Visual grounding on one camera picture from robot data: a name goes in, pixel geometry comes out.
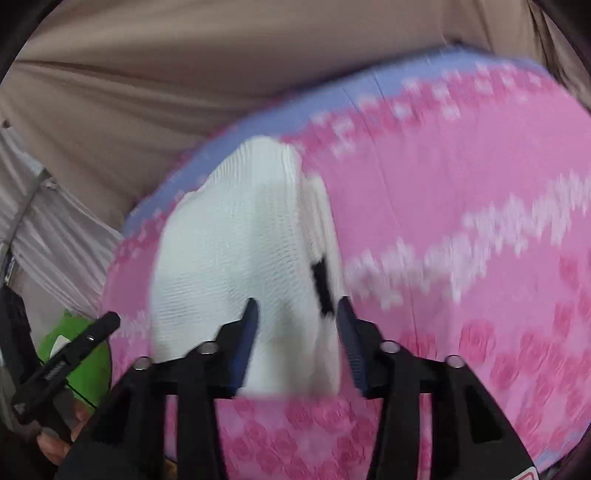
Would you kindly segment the person's left hand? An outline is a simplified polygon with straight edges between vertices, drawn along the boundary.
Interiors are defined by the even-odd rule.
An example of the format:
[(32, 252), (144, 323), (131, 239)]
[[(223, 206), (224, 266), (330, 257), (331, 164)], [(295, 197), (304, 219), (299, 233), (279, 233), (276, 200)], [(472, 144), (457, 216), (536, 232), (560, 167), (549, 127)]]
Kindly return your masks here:
[(75, 421), (70, 434), (70, 442), (66, 442), (46, 430), (42, 430), (36, 437), (36, 442), (41, 453), (56, 466), (60, 466), (63, 463), (71, 449), (71, 445), (76, 441), (91, 417), (91, 412), (87, 406), (80, 401), (75, 401), (73, 412)]

